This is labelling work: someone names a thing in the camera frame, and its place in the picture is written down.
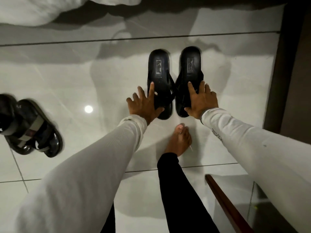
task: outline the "black slipper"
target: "black slipper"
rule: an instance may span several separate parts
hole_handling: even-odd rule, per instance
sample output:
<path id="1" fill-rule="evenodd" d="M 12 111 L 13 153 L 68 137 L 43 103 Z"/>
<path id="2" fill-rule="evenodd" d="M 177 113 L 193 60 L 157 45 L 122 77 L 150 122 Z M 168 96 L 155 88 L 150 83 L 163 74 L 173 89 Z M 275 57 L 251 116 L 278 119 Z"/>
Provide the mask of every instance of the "black slipper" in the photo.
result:
<path id="1" fill-rule="evenodd" d="M 39 106 L 32 100 L 24 99 L 17 102 L 16 111 L 28 125 L 28 129 L 19 139 L 31 139 L 32 147 L 50 158 L 58 155 L 63 147 L 62 137 Z"/>
<path id="2" fill-rule="evenodd" d="M 5 136 L 10 148 L 18 154 L 29 154 L 33 148 L 31 142 L 19 138 L 27 130 L 23 118 L 15 112 L 16 100 L 11 95 L 0 95 L 0 134 Z"/>
<path id="3" fill-rule="evenodd" d="M 180 74 L 176 80 L 176 111 L 180 117 L 188 117 L 185 107 L 191 107 L 188 82 L 191 82 L 196 93 L 199 93 L 199 85 L 203 80 L 201 71 L 201 53 L 195 46 L 186 47 L 180 56 Z"/>
<path id="4" fill-rule="evenodd" d="M 148 95 L 150 83 L 155 84 L 155 109 L 164 107 L 158 119 L 166 120 L 173 112 L 174 81 L 169 74 L 169 55 L 161 49 L 154 50 L 149 55 L 148 62 Z"/>

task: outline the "wooden handrail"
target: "wooden handrail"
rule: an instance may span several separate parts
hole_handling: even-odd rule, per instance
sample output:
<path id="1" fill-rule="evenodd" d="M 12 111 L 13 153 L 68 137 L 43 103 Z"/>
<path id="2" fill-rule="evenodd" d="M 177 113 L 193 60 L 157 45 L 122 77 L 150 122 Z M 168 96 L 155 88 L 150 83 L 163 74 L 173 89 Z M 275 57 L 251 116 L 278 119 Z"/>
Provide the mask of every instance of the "wooden handrail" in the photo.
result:
<path id="1" fill-rule="evenodd" d="M 218 200 L 220 206 L 225 212 L 227 218 L 229 219 L 232 227 L 236 233 L 254 233 L 253 229 L 249 226 L 246 220 L 242 217 L 236 207 L 231 203 L 228 197 L 221 190 L 219 185 L 209 174 L 205 175 L 205 180 L 210 186 L 212 192 L 214 193 L 216 199 Z"/>

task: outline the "glossy floor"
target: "glossy floor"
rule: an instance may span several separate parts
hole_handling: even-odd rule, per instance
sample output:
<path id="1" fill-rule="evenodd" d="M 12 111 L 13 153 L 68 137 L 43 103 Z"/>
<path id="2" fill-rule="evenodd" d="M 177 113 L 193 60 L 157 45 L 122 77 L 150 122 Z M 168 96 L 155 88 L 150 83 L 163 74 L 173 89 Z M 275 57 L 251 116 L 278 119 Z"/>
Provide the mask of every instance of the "glossy floor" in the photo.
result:
<path id="1" fill-rule="evenodd" d="M 43 178 L 128 115 L 125 99 L 138 85 L 146 89 L 147 62 L 154 49 L 168 51 L 170 73 L 176 79 L 181 51 L 199 47 L 204 79 L 217 92 L 220 107 L 262 126 L 283 6 L 258 10 L 193 6 L 173 12 L 141 6 L 129 7 L 130 15 L 112 14 L 119 7 L 109 8 L 106 15 L 83 23 L 58 20 L 38 28 L 0 26 L 4 33 L 0 36 L 1 93 L 37 101 L 65 141 L 63 152 L 50 159 L 38 152 L 18 155 L 0 137 L 0 203 L 6 201 L 0 204 L 0 217 L 40 182 L 34 179 Z M 173 128 L 181 122 L 190 127 L 193 150 L 180 157 L 180 164 L 221 232 L 231 230 L 224 227 L 227 219 L 204 174 L 216 175 L 247 218 L 251 179 L 208 128 L 174 111 L 168 120 L 155 120 L 148 127 L 129 163 L 115 199 L 118 232 L 167 231 L 156 164 Z"/>

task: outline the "pant leg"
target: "pant leg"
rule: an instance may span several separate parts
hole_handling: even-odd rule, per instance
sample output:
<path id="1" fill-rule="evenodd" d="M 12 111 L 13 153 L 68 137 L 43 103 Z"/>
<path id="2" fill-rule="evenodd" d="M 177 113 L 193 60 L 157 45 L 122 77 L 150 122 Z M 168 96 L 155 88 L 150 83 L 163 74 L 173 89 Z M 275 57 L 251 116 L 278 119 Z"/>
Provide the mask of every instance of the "pant leg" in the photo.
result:
<path id="1" fill-rule="evenodd" d="M 169 231 L 219 233 L 178 162 L 174 153 L 163 154 L 158 161 L 161 196 Z"/>
<path id="2" fill-rule="evenodd" d="M 116 232 L 116 220 L 115 220 L 115 206 L 112 204 L 111 210 L 100 233 L 115 233 Z"/>

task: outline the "white long sleeve shirt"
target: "white long sleeve shirt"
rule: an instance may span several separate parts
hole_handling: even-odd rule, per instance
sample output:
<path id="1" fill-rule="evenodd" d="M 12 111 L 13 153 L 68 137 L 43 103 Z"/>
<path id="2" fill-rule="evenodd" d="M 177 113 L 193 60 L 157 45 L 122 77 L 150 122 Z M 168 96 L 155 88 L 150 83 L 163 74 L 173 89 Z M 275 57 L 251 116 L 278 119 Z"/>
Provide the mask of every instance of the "white long sleeve shirt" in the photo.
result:
<path id="1" fill-rule="evenodd" d="M 219 108 L 202 123 L 300 233 L 311 229 L 311 145 L 248 125 Z M 98 233 L 147 128 L 136 115 L 54 168 L 0 232 Z"/>

